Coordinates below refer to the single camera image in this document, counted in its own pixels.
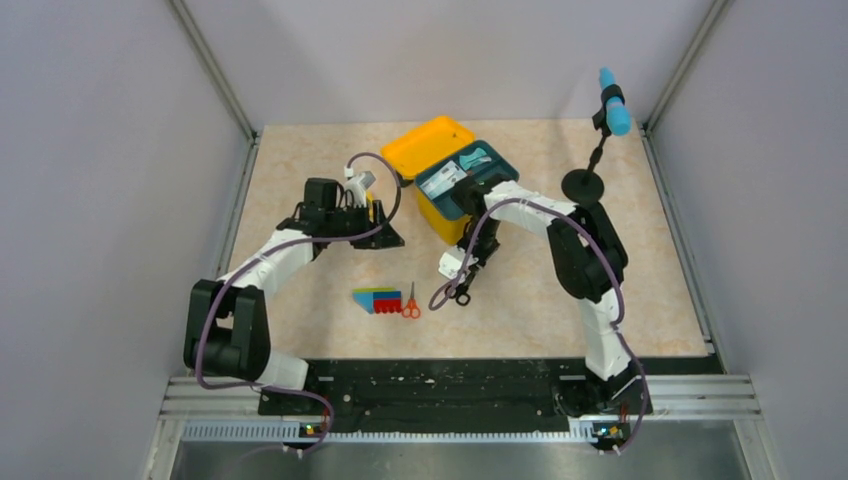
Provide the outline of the teal divided tray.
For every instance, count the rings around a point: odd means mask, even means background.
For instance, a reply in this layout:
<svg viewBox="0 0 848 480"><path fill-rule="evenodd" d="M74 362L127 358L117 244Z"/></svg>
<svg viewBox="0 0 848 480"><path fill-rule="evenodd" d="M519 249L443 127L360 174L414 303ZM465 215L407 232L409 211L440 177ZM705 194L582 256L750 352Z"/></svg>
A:
<svg viewBox="0 0 848 480"><path fill-rule="evenodd" d="M464 211L452 194L459 182L481 183L493 177L517 181L520 174L488 142L476 140L418 174L414 183L442 217L458 220Z"/></svg>

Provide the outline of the light blue plaster strip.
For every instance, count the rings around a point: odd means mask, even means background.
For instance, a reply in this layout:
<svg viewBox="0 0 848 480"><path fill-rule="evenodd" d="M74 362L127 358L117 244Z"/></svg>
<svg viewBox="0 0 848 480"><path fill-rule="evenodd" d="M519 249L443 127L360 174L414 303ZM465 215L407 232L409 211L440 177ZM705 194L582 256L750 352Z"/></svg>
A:
<svg viewBox="0 0 848 480"><path fill-rule="evenodd" d="M492 158L485 156L479 158L473 158L471 160L461 160L460 164L463 169L469 174L474 174L475 172L479 172L481 169L485 168L489 164L492 163Z"/></svg>

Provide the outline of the black handled scissors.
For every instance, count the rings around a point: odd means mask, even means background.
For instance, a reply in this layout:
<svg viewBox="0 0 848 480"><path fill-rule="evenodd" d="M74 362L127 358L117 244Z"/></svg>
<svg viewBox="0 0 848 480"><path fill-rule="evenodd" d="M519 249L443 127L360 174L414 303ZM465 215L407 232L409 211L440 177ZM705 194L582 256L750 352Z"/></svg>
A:
<svg viewBox="0 0 848 480"><path fill-rule="evenodd" d="M444 289L445 297L460 306L467 306L471 300L468 290L474 280L474 277L475 273L473 267L459 271L447 282L447 286Z"/></svg>

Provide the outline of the white blue wipe sachets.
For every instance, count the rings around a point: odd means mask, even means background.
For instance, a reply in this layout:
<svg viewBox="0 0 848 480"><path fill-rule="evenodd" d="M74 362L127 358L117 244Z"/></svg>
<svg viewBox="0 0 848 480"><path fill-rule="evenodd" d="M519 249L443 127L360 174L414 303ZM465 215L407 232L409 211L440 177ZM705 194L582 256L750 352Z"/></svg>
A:
<svg viewBox="0 0 848 480"><path fill-rule="evenodd" d="M467 176L466 172L449 161L421 182L421 191L430 199L434 199L451 190L454 185Z"/></svg>

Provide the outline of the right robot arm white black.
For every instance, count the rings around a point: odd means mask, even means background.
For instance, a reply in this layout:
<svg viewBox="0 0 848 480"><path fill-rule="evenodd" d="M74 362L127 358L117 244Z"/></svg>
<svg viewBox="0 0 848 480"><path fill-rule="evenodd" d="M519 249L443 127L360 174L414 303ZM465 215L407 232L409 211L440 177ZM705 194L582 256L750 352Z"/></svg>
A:
<svg viewBox="0 0 848 480"><path fill-rule="evenodd" d="M587 400L600 412L614 411L638 378L639 364L620 331L625 314L623 273L629 259L604 208L598 203L580 206L553 200L503 176L462 180L451 198L469 215L470 223L440 260L439 271L447 282L430 307L436 309L447 300L469 302L469 287L499 247L501 223L545 239L555 276L580 309L587 346Z"/></svg>

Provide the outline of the yellow plastic medicine box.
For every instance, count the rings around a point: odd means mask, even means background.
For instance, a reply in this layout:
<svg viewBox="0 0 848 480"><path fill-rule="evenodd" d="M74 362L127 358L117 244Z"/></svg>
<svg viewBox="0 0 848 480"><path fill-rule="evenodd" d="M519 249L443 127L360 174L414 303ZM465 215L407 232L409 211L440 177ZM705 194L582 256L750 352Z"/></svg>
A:
<svg viewBox="0 0 848 480"><path fill-rule="evenodd" d="M448 245L462 241L471 221L453 196L457 183L520 178L492 145L448 116L413 128L381 147L380 153L403 185L415 187L420 213Z"/></svg>

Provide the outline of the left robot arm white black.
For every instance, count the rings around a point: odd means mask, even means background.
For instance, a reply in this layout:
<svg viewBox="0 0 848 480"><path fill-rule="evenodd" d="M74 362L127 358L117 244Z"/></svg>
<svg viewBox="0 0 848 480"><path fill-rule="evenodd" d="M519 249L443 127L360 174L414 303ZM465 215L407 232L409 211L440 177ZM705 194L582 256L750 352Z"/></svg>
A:
<svg viewBox="0 0 848 480"><path fill-rule="evenodd" d="M283 401L292 410L314 410L321 388L307 377L305 360L272 348L268 304L332 243L347 242L362 250L404 246L381 201L368 197L374 181L369 171L343 183L308 179L293 214L256 253L217 280L197 281L189 298L185 365L201 375L282 388Z"/></svg>

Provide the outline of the orange handled scissors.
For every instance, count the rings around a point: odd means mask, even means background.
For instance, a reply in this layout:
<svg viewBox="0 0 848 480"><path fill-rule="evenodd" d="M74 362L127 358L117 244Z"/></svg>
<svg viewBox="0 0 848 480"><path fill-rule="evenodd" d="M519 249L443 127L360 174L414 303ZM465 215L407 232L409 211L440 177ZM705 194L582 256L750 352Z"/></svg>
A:
<svg viewBox="0 0 848 480"><path fill-rule="evenodd" d="M415 282L412 282L410 285L409 295L406 304L401 310L401 315L404 318L409 319L418 319L421 315L421 309L419 308L416 296L415 296Z"/></svg>

